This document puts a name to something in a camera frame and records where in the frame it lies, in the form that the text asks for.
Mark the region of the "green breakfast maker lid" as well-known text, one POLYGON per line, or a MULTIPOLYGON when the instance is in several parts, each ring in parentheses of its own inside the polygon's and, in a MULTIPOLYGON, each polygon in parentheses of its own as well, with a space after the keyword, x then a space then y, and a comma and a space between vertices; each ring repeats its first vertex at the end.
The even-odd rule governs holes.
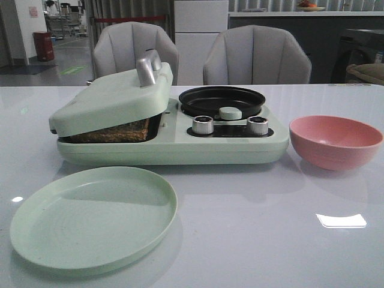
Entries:
POLYGON ((168 107, 172 69, 161 62, 153 70, 151 55, 146 58, 154 84, 144 86, 138 69, 100 77, 49 118, 51 132, 68 137, 162 114, 168 107))

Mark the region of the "black washing machine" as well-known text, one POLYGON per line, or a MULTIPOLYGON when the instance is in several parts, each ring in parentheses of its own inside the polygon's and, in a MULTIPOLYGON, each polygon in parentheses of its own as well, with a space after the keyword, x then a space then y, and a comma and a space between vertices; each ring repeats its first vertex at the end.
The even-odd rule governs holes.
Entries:
POLYGON ((382 29, 345 29, 338 45, 337 58, 331 74, 332 83, 346 83, 357 80, 348 75, 349 65, 383 63, 382 29))

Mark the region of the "green breakfast maker base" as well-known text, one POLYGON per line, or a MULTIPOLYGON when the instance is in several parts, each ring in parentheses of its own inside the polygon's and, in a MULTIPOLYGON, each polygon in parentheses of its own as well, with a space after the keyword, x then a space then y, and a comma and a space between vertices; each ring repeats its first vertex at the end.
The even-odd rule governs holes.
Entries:
POLYGON ((262 106, 268 120, 266 137, 196 137, 188 134, 192 117, 182 113, 177 99, 169 100, 155 138, 139 143, 66 143, 57 141, 67 161, 91 166, 174 164, 260 164, 277 161, 289 145, 289 131, 262 106))

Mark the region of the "fruit bowl on counter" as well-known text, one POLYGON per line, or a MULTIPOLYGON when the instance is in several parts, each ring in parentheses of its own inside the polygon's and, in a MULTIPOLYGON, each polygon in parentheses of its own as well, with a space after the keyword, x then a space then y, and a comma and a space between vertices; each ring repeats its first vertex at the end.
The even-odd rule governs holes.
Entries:
POLYGON ((297 3, 297 8, 300 11, 304 12, 316 12, 316 11, 323 11, 325 10, 325 7, 320 7, 317 4, 311 3, 308 0, 302 0, 297 3))

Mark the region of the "pink plastic bowl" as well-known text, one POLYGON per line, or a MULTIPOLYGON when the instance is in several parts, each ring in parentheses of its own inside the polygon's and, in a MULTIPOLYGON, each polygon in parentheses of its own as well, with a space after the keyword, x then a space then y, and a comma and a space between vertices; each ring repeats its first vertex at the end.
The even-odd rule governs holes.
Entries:
POLYGON ((350 170, 370 162, 383 143, 378 129, 349 118, 312 115, 294 119, 291 143, 307 162, 328 170, 350 170))

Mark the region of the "silver control knob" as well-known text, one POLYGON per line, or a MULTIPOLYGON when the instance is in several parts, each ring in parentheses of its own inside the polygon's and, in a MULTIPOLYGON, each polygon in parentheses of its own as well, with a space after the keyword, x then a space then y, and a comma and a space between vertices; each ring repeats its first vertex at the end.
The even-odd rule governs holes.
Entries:
POLYGON ((200 115, 193 118, 192 131, 199 135, 209 135, 214 132, 214 120, 210 116, 200 115))
POLYGON ((249 134, 264 136, 268 134, 269 122, 261 116, 251 116, 247 118, 247 131, 249 134))

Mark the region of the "red trash bin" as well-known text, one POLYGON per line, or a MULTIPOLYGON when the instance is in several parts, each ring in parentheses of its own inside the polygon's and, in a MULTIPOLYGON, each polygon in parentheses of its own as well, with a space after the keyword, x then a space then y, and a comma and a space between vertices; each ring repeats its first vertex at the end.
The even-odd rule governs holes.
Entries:
POLYGON ((37 59, 42 62, 52 61, 55 58, 50 32, 38 31, 33 33, 37 59))

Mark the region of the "right silver control knob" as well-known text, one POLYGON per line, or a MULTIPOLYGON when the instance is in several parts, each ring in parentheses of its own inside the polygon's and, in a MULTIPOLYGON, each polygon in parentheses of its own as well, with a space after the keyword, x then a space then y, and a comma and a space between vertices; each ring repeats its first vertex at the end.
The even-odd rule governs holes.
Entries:
POLYGON ((249 134, 264 136, 268 134, 269 122, 261 116, 251 116, 247 118, 247 131, 249 134))

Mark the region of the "dark grey counter cabinet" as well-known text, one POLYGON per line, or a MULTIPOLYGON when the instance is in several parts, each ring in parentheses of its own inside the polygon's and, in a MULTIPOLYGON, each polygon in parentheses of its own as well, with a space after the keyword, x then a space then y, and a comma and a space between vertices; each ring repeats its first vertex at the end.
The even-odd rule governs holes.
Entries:
POLYGON ((329 83, 341 33, 347 29, 383 29, 383 12, 231 12, 229 28, 262 25, 294 35, 312 63, 311 83, 329 83))

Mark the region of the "black round frying pan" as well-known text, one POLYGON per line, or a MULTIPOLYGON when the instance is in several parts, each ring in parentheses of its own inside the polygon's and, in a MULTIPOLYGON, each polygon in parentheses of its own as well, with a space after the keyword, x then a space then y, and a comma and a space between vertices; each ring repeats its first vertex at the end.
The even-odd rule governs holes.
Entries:
POLYGON ((183 112, 190 116, 210 116, 223 121, 222 107, 234 107, 240 111, 239 119, 260 113, 265 96, 251 89, 234 86, 201 86, 179 95, 183 112))

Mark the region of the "left grey upholstered chair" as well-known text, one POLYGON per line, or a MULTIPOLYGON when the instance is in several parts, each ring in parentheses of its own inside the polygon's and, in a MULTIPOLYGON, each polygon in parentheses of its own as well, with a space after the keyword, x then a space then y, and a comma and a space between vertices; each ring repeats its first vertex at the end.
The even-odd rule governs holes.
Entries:
POLYGON ((134 69, 136 60, 149 49, 155 49, 161 61, 170 64, 172 85, 177 85, 176 45, 162 27, 140 22, 119 23, 103 29, 93 51, 95 78, 134 69))

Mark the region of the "left silver control knob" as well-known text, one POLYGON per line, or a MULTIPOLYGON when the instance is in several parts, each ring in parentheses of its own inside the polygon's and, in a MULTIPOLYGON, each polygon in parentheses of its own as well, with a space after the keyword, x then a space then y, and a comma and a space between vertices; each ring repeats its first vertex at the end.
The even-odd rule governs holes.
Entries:
POLYGON ((200 115, 193 118, 192 131, 199 135, 209 135, 214 132, 214 120, 210 116, 200 115))

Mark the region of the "bread slice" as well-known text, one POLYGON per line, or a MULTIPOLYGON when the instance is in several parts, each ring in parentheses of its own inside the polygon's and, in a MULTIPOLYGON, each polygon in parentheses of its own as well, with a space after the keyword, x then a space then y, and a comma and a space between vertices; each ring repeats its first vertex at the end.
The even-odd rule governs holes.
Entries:
POLYGON ((137 143, 151 140, 156 135, 157 131, 147 118, 59 139, 67 143, 137 143))

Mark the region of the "grey upholstered chair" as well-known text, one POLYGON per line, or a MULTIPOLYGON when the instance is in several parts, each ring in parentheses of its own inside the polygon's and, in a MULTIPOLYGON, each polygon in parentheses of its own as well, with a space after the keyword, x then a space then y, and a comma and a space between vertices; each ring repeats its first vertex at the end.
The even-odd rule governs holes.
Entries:
POLYGON ((95 78, 134 69, 136 60, 149 49, 155 49, 161 61, 170 64, 172 85, 177 85, 176 45, 162 27, 140 22, 119 23, 103 29, 93 51, 95 78))
POLYGON ((308 84, 311 69, 289 31, 248 25, 218 34, 203 66, 203 84, 308 84))

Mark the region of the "red barrier belt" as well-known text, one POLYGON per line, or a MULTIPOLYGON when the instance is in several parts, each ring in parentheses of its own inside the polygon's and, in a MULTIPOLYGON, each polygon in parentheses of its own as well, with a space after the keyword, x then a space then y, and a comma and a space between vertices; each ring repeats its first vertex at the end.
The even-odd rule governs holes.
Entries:
POLYGON ((154 22, 166 20, 167 15, 144 16, 144 17, 123 17, 123 18, 94 18, 95 23, 124 23, 124 22, 154 22))

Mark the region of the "right grey upholstered chair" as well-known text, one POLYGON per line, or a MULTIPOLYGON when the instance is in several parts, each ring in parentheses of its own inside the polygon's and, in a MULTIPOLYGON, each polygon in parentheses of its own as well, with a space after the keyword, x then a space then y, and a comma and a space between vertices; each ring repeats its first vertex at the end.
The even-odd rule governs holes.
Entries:
POLYGON ((203 66, 203 84, 308 84, 311 69, 289 31, 248 25, 218 34, 203 66))

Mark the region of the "white refrigerator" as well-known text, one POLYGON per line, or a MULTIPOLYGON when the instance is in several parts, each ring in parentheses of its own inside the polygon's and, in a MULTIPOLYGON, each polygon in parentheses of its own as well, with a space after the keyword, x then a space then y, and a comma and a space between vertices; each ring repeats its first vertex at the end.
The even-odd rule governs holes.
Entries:
POLYGON ((228 1, 175 1, 178 85, 201 85, 203 66, 217 35, 227 29, 228 1))

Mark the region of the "light green plastic plate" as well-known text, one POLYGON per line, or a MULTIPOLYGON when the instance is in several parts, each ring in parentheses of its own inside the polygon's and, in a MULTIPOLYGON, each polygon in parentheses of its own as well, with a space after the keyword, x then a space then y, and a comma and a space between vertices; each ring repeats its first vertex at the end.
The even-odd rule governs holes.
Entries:
POLYGON ((75 277, 103 274, 153 250, 177 207, 173 187, 154 172, 84 170, 31 195, 11 221, 10 241, 41 269, 75 277))

